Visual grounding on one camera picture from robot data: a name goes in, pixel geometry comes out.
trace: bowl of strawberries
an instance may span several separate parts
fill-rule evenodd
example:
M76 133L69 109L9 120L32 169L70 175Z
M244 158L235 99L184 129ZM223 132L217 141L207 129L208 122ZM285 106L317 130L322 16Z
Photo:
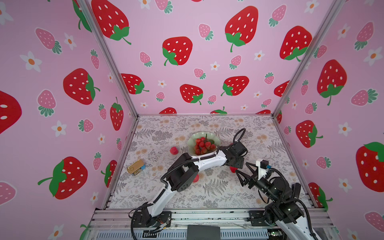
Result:
M199 156L216 151L217 146L220 144L220 139L211 132L197 132L187 142L191 156Z

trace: strawberry print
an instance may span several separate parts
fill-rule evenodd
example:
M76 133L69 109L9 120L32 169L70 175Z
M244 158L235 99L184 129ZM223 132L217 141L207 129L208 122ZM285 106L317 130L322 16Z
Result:
M285 35L280 48L280 58L285 60L297 59L303 55L312 41L312 35L302 26L295 26Z
M365 106L367 103L376 101L378 95L375 89L370 88L368 91L362 89L351 98L351 103L356 106Z
M121 128L122 120L123 120L123 110L120 104L118 104L118 98L116 97L116 102L112 104L111 109L109 111L111 116L111 121L113 128L118 131Z
M63 87L65 93L81 104L89 105L96 96L99 88L94 86L93 79L88 72L78 68L64 78Z
M329 98L328 106L331 104L331 98L339 94L347 82L347 73L344 68L335 59L325 63L319 81L317 82L317 92L323 98Z
M37 97L37 103L39 104L37 109L40 115L47 118L55 113L53 109L56 107L56 100L51 91L44 89Z
M256 32L259 12L254 6L248 6L233 16L225 26L227 41L233 45L243 46L249 43Z
M246 76L236 76L227 78L223 84L224 92L220 95L223 96L226 93L228 96L236 96L244 91L249 83L249 78Z
M214 37L214 32L211 31L211 27L204 23L199 25L199 34L200 37L205 38L206 41L210 41Z
M56 199L66 199L79 190L87 181L88 171L84 165L74 157L64 158L53 169L53 176L39 181L51 179L49 190Z
M129 22L124 13L107 0L92 0L93 14L96 17L100 30L107 38L119 41L129 35Z
M184 84L180 86L180 93L183 100L187 103L199 102L201 105L200 99L203 98L203 90L201 88L189 84Z
M149 92L149 90L144 90L144 82L138 76L126 73L122 73L121 76L129 93L139 94L142 91Z
M185 36L168 38L163 42L163 55L167 59L164 66L167 61L177 66L184 65L188 61L191 51L192 41L189 38Z
M311 120L299 123L296 126L296 135L300 142L308 148L316 143L316 138L323 138L323 136L317 137L317 128Z
M22 108L11 95L0 91L0 134L14 125L22 115Z
M363 184L376 192L384 192L384 145L364 144L356 152L356 164Z
M53 53L58 55L62 53L60 43L59 41L55 41L55 37L52 33L42 28L36 28L35 33L46 49L52 50Z
M359 51L363 49L367 44L368 40L373 36L373 22L368 22L365 26L360 30L358 35L356 36L355 42L355 50Z
M287 11L287 5L285 4L276 8L272 13L272 17L269 19L269 26L273 28L276 25L278 25L279 21L281 21L284 18L286 11Z

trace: fake strawberry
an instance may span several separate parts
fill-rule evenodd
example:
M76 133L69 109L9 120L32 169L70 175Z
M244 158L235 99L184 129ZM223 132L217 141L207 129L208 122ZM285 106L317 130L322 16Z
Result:
M331 104L331 98L345 86L347 82L347 73L344 68L335 59L325 63L319 81L317 82L317 92L323 98L329 98L328 106Z
M107 38L119 41L129 35L129 22L124 13L107 0L92 0L93 14L96 17L100 30Z
M64 158L53 169L53 176L39 181L52 179L49 190L57 199L65 199L79 190L87 181L88 171L81 162L74 157Z
M363 184L376 192L384 192L384 145L364 144L356 152L356 164Z
M164 66L167 61L173 65L184 65L188 61L191 51L192 41L189 38L185 36L168 38L163 42L163 55L167 59Z
M81 104L89 105L96 96L93 79L88 72L78 68L64 78L63 87L65 93Z
M199 102L201 105L200 99L203 98L203 90L201 88L189 84L184 84L180 86L180 93L183 100L187 103Z
M296 126L296 135L305 147L312 147L316 143L317 128L311 120L305 120Z
M285 60L297 59L303 55L312 41L312 35L302 26L295 26L285 35L280 48L280 58Z
M115 160L112 160L105 169L105 173L101 170L101 173L104 174L104 183L105 186L109 187L109 184L111 183L112 176L115 173L117 162Z
M259 12L254 6L248 6L233 16L225 26L227 41L233 45L243 46L249 43L256 32Z
M249 78L246 76L236 76L227 78L223 84L224 92L220 95L223 96L226 93L228 96L236 96L244 91L249 83Z

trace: pink wall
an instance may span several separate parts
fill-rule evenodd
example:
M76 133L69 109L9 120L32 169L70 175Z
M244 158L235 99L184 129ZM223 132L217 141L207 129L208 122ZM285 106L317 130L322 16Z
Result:
M102 207L107 191L100 171L118 160L116 140L124 145L133 118L116 82L109 81L110 70L93 34L82 23L78 29L72 1L14 0L0 2L0 10L0 239L79 239L85 229L80 226L88 224L95 207ZM45 45L36 28L49 31L38 30ZM55 48L52 36L61 48ZM98 54L98 60L93 57L96 68L92 49ZM84 70L67 77L78 68ZM92 102L92 88L84 88L90 84L87 73L100 89ZM118 131L110 119L115 97L124 113ZM86 119L93 128L85 121L82 132L78 125ZM102 143L100 134L105 136ZM101 163L95 170L97 152ZM91 201L94 193L96 201Z
M292 51L291 46L302 49L309 45L310 35L316 33L332 1L89 2L119 71L129 74L125 77L132 80L127 82L128 90L138 113L157 114L165 108L174 108L177 113L210 113L223 110L223 107L228 113L273 111L280 100L275 91L277 93L280 86L286 87L284 83L298 65L296 58L289 61L284 58ZM271 27L275 20L278 24ZM235 32L242 35L240 39L232 36ZM265 79L268 73L273 73L273 76ZM229 96L223 84L232 86L236 79L240 86L227 89L233 95Z
M328 205L343 239L384 239L382 9L382 1L345 3L282 110L280 127L306 181L313 190L315 184L322 189L319 204ZM364 48L357 51L355 43ZM336 87L325 91L333 80ZM314 126L323 138L314 138Z

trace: strawberry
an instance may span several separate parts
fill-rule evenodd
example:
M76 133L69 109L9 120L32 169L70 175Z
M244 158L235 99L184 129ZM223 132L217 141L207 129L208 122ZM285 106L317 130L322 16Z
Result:
M173 65L184 65L188 61L191 51L192 41L189 38L185 36L168 38L163 42L163 55L167 59L164 66L167 61Z
M286 88L287 88L287 86L288 86L288 83L289 83L289 81L286 81L285 83L280 84L279 86L277 86L277 87L275 88L275 90L273 91L273 93L274 93L276 96L282 97L284 91L286 90Z
M269 26L273 28L276 25L278 25L279 21L281 21L284 18L286 11L287 11L287 5L285 4L276 8L272 13L272 17L269 19Z
M364 144L356 152L356 163L363 184L373 191L384 192L384 145Z
M227 41L233 45L243 46L249 43L256 32L259 12L254 6L248 6L233 16L225 26Z
M317 104L316 103L310 103L305 108L305 113L306 114L312 114L313 112L316 112L316 109L317 109Z
M93 79L88 72L78 68L64 78L63 87L65 93L81 104L89 105L96 96Z
M305 120L296 126L296 135L305 147L312 147L316 143L317 128L311 120Z
M335 59L325 63L319 81L317 82L317 92L323 97L328 98L328 106L331 104L333 95L339 94L347 82L347 73Z
M144 66L146 67L151 67L152 66L152 62L151 62L151 58L149 57L148 54L146 54L145 52L140 52L140 61L144 64Z
M373 31L373 22L368 22L367 24L365 24L365 26L360 30L359 34L356 36L356 51L363 49L368 44L367 41L372 38Z
M375 89L370 88L368 91L362 89L351 98L351 103L356 106L365 106L367 103L376 101L378 95Z
M195 68L193 73L195 74L195 77L200 78L200 79L204 79L207 77L207 75L205 74L203 69Z
M56 107L56 100L51 91L44 89L37 97L37 103L40 105L37 108L40 111L40 115L44 115L47 118L55 113L53 109Z
M36 28L35 33L46 49L52 50L53 53L58 55L62 53L60 43L59 41L55 41L55 37L52 33L42 28Z
M177 114L177 112L174 108L166 108L163 111L159 112L159 114Z
M249 83L249 78L246 76L236 76L227 78L223 84L224 93L228 96L236 96L244 91Z
M64 158L53 169L53 176L39 181L52 179L49 190L56 199L65 199L82 187L87 181L88 171L81 162L74 157Z
M384 232L384 216L381 216L378 212L369 212L366 213L364 217L365 220L367 220L367 222L372 225L372 227L381 232Z
M181 97L186 101L187 103L197 103L200 102L200 99L203 98L203 90L199 87L184 84L180 86L180 93Z
M95 171L99 169L100 165L101 165L101 153L97 152L93 159L93 168L95 169Z
M231 59L231 63L229 64L229 68L234 70L237 68L238 65L241 63L241 56L237 55L236 57Z
M316 160L317 166L321 167L322 169L327 169L331 167L331 161L327 157L319 157Z
M122 73L121 76L129 93L139 94L142 91L149 92L149 90L144 90L144 82L138 76L126 73Z
M112 104L111 109L109 111L109 114L111 116L111 121L113 128L118 131L121 128L122 125L122 119L123 119L123 110L120 104L118 104L118 98L116 97L116 102Z
M0 134L14 125L22 115L22 108L11 95L0 91Z
M93 14L96 17L100 30L107 38L119 41L129 35L129 22L124 13L107 0L92 0Z
M95 49L91 50L91 62L96 69L99 69L100 61Z
M297 59L307 51L312 41L312 35L302 26L295 26L285 35L280 48L280 58L285 60Z
M211 31L211 27L204 23L199 25L199 34L200 37L205 38L206 41L209 41L214 37L214 32Z
M17 194L17 189L10 183L0 181L0 206L14 199Z
M101 173L104 174L104 183L105 186L109 187L109 184L111 183L112 176L115 172L117 162L115 160L112 160L108 165L107 168L105 169L105 173L101 170Z

